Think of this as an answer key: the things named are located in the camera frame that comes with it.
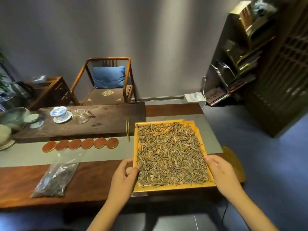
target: wooden coaster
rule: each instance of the wooden coaster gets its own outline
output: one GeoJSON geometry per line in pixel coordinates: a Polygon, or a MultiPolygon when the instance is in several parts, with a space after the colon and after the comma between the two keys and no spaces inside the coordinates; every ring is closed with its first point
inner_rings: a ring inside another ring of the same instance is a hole
{"type": "Polygon", "coordinates": [[[85,139],[83,140],[81,147],[84,150],[90,149],[94,144],[94,140],[93,139],[85,139]]]}
{"type": "Polygon", "coordinates": [[[60,142],[57,143],[56,145],[56,150],[57,151],[62,151],[64,150],[65,148],[68,147],[68,144],[70,143],[70,141],[68,140],[61,140],[60,142]]]}
{"type": "Polygon", "coordinates": [[[71,150],[78,149],[78,148],[80,148],[80,146],[81,146],[81,140],[80,139],[72,140],[68,144],[68,148],[71,149],[71,150]]]}
{"type": "Polygon", "coordinates": [[[50,151],[52,151],[52,150],[55,149],[56,144],[57,144],[56,141],[48,142],[48,143],[46,143],[46,144],[43,146],[42,151],[43,151],[43,152],[50,152],[50,151]]]}
{"type": "Polygon", "coordinates": [[[106,146],[109,149],[113,149],[119,145],[119,140],[117,138],[111,138],[107,141],[106,146]]]}
{"type": "Polygon", "coordinates": [[[102,148],[102,147],[105,147],[106,143],[107,143],[107,140],[105,138],[98,138],[97,140],[94,141],[94,147],[102,148]]]}

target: yellow wooden tray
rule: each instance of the yellow wooden tray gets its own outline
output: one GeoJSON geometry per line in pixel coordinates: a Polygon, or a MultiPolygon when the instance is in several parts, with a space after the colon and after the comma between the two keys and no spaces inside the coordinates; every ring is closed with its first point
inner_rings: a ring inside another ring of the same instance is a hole
{"type": "MultiPolygon", "coordinates": [[[[157,121],[157,122],[139,122],[139,123],[135,123],[134,167],[138,165],[137,155],[138,155],[138,148],[140,147],[140,145],[138,144],[138,129],[137,129],[136,125],[138,125],[138,126],[146,126],[146,125],[149,125],[149,124],[160,125],[160,124],[172,124],[174,122],[179,122],[179,123],[181,123],[185,126],[189,125],[192,128],[192,130],[196,133],[196,136],[197,136],[199,142],[201,143],[200,149],[202,150],[203,155],[204,156],[207,155],[203,141],[202,141],[202,138],[201,138],[201,135],[200,135],[200,132],[199,132],[199,129],[195,126],[194,121],[186,121],[184,119],[181,119],[181,120],[169,120],[169,121],[157,121]]],[[[187,189],[187,188],[216,186],[209,167],[207,167],[207,170],[208,170],[209,178],[210,178],[211,181],[205,182],[203,184],[196,184],[196,183],[180,184],[180,185],[170,184],[170,185],[166,185],[166,186],[157,186],[157,187],[155,187],[155,186],[142,187],[137,182],[136,185],[135,185],[135,188],[134,188],[134,192],[148,192],[148,191],[174,190],[174,189],[187,189]]]]}

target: blue pillow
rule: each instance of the blue pillow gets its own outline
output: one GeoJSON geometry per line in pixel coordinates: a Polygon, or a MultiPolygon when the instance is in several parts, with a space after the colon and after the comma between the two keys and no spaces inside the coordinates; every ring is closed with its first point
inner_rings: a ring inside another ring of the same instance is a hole
{"type": "Polygon", "coordinates": [[[125,66],[93,67],[92,76],[95,88],[123,88],[125,66]]]}

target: hand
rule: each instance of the hand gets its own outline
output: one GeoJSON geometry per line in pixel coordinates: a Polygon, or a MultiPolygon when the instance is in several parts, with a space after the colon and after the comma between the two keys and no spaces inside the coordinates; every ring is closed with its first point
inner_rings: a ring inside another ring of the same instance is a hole
{"type": "Polygon", "coordinates": [[[218,190],[231,203],[244,193],[235,171],[229,162],[217,155],[207,155],[205,162],[211,170],[218,190]]]}
{"type": "Polygon", "coordinates": [[[140,166],[126,168],[127,163],[132,161],[133,158],[122,160],[111,180],[107,201],[117,205],[120,209],[130,198],[140,170],[140,166]]]}

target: blue floor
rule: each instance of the blue floor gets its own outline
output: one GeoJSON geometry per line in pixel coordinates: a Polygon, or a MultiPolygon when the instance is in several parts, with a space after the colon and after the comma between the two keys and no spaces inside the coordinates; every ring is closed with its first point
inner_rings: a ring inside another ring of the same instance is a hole
{"type": "MultiPolygon", "coordinates": [[[[242,162],[247,176],[244,188],[250,198],[280,230],[308,230],[308,115],[280,139],[272,139],[242,106],[205,107],[204,112],[220,144],[231,148],[242,162]]],[[[155,214],[151,228],[148,221],[153,214],[122,214],[112,230],[248,230],[232,205],[225,215],[225,228],[217,223],[225,210],[224,202],[210,209],[204,204],[204,213],[192,213],[202,206],[190,204],[187,214],[155,214]]],[[[86,230],[92,218],[65,225],[61,210],[2,212],[0,231],[86,230]]]]}

